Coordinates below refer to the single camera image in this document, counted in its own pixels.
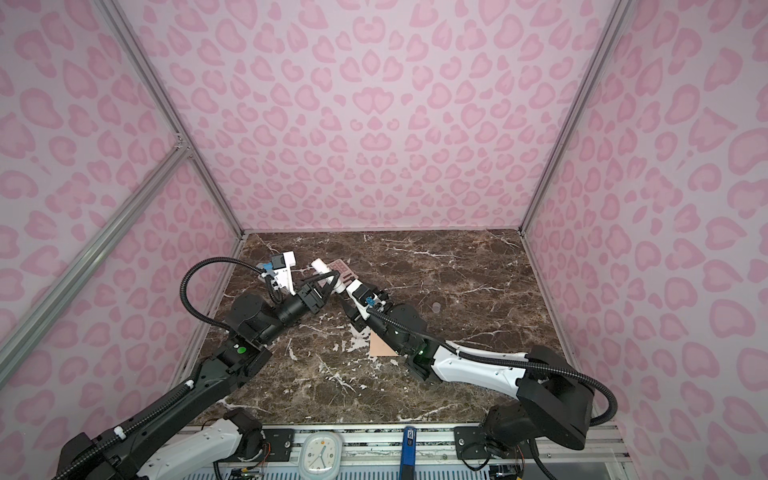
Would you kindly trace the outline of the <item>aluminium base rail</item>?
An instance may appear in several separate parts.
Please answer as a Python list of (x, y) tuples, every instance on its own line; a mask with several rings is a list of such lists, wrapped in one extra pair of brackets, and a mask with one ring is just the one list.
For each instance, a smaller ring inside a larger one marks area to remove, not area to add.
[[(298, 461), (306, 438), (333, 431), (343, 439), (336, 479), (399, 479), (403, 430), (417, 429), (415, 479), (635, 479), (624, 442), (613, 426), (598, 428), (584, 449), (568, 450), (548, 440), (537, 442), (539, 457), (527, 446), (499, 458), (485, 453), (475, 424), (274, 425), (264, 430), (268, 459), (227, 459), (182, 479), (302, 479)], [(174, 438), (203, 429), (186, 427)]]

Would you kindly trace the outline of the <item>white analog clock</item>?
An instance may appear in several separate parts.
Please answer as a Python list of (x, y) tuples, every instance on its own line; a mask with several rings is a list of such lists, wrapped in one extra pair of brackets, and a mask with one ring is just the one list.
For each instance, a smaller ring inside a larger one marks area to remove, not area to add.
[(342, 437), (333, 431), (309, 435), (299, 455), (300, 477), (306, 480), (336, 479), (341, 470), (343, 445)]

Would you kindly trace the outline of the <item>peach paper envelope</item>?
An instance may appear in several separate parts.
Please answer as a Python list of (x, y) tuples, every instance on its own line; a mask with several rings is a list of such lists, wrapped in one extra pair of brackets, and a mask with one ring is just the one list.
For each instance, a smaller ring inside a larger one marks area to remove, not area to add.
[(369, 336), (369, 355), (371, 357), (396, 357), (398, 353), (377, 334), (371, 332)]

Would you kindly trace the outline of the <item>white glue stick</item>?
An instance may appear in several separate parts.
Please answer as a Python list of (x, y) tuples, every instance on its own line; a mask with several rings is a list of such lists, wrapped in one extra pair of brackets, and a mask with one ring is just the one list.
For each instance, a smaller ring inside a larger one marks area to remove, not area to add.
[(332, 270), (321, 259), (315, 259), (311, 262), (311, 267), (315, 270), (317, 280), (327, 280), (332, 277)]

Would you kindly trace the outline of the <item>pink calculator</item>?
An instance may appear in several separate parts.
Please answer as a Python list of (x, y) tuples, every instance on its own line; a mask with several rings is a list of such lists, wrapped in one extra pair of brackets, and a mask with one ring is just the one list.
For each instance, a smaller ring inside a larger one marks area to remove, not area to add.
[(339, 281), (344, 285), (349, 285), (358, 278), (358, 275), (341, 259), (330, 262), (328, 267), (339, 272)]

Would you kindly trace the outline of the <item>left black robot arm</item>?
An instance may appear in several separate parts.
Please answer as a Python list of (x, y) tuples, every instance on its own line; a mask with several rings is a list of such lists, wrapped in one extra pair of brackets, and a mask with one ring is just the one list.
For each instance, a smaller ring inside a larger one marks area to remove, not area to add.
[(91, 438), (80, 433), (61, 449), (59, 479), (182, 479), (217, 461), (261, 461), (268, 449), (261, 423), (243, 408), (196, 434), (176, 440), (190, 421), (254, 378), (269, 362), (269, 345), (304, 317), (318, 313), (344, 289), (340, 273), (324, 263), (294, 284), (290, 256), (252, 266), (270, 295), (244, 293), (220, 327), (226, 340), (190, 375), (148, 407)]

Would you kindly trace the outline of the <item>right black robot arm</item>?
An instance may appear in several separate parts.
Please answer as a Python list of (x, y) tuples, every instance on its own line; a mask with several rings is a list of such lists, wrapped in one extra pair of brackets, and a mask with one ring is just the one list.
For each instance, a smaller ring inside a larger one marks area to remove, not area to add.
[(369, 328), (424, 382), (474, 385), (510, 397), (510, 404), (490, 408), (481, 423), (486, 437), (498, 444), (513, 447), (544, 437), (582, 450), (589, 429), (618, 412), (610, 388), (548, 347), (536, 345), (527, 353), (472, 349), (429, 334), (409, 305), (387, 305), (371, 296), (342, 305), (353, 326)]

